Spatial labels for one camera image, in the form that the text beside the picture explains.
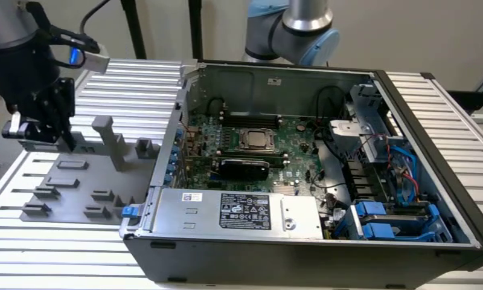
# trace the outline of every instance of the blue cable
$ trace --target blue cable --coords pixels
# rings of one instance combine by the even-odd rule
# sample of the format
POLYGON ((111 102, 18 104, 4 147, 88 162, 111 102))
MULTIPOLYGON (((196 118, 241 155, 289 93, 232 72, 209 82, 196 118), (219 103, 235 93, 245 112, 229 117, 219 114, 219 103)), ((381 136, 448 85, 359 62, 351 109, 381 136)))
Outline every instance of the blue cable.
MULTIPOLYGON (((411 157, 412 163, 413 163, 413 169, 412 169, 412 178, 417 180, 417 157, 409 153, 404 148, 392 146, 392 150, 396 150, 399 153, 404 154, 405 156, 411 157)), ((416 197, 416 188, 413 188, 412 193, 409 195, 409 202, 413 202, 413 198, 416 197)))

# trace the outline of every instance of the warning label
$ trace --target warning label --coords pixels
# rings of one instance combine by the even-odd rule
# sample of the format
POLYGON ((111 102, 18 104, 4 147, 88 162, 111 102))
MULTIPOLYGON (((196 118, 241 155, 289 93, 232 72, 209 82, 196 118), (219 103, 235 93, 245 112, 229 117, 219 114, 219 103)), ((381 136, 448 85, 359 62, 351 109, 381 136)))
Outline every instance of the warning label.
POLYGON ((268 195, 223 193, 220 226, 241 230, 272 230, 268 195))

